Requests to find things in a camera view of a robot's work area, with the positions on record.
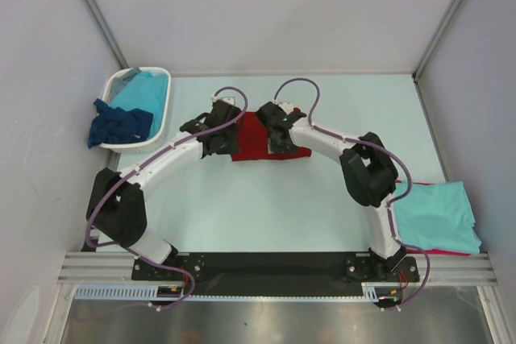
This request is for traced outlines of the red t shirt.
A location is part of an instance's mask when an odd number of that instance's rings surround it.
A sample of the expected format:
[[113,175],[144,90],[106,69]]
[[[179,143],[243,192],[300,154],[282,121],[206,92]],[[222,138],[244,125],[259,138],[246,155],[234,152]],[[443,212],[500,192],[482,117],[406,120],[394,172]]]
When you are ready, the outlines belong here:
[[231,155],[232,162],[257,160],[295,160],[310,158],[312,151],[299,147],[293,154],[273,154],[268,150],[267,131],[255,112],[246,112],[239,120],[239,152]]

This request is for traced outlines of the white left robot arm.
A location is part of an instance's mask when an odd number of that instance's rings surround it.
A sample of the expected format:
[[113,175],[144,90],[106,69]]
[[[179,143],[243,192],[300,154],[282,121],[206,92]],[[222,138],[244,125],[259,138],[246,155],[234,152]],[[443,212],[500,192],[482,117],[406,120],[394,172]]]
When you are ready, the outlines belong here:
[[173,174],[208,155],[239,151],[238,122],[246,108],[228,98],[213,102],[211,112],[184,123],[164,146],[121,172],[102,169],[95,177],[86,214],[86,242],[93,246],[95,228],[133,255],[150,261],[150,269],[166,280],[177,273],[177,249],[148,224],[146,200]]

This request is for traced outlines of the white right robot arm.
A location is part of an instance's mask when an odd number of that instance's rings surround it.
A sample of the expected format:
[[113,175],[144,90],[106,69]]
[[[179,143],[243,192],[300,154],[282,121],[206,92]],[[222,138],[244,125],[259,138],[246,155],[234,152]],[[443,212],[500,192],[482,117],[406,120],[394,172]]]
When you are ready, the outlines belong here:
[[342,169],[351,198],[370,208],[372,272],[380,280],[391,280],[401,270],[406,248],[398,240],[393,210],[398,172],[380,138],[368,132],[353,139],[344,133],[316,126],[289,103],[268,102],[256,116],[265,128],[273,154],[290,154],[300,147],[324,155]]

